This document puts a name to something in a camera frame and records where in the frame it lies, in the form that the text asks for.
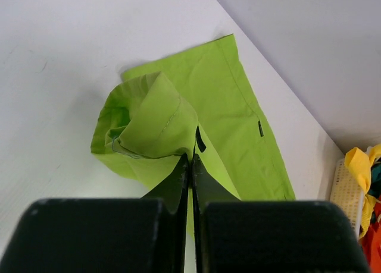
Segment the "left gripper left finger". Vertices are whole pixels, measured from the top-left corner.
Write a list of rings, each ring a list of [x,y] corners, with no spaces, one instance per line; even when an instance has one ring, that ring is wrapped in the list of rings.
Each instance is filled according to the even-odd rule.
[[[22,214],[2,272],[183,272],[189,161],[139,199],[40,199]]]

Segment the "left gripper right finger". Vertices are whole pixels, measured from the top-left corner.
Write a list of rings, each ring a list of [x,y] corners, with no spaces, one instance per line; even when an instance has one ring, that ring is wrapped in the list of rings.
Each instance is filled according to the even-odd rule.
[[[344,212],[327,201],[243,202],[193,157],[198,272],[369,272]]]

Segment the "lime green shorts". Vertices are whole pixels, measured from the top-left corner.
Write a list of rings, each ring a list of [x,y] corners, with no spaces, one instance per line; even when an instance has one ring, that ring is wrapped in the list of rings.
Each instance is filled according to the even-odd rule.
[[[295,199],[234,35],[123,72],[99,113],[90,151],[148,189],[182,155],[199,155],[239,200]]]

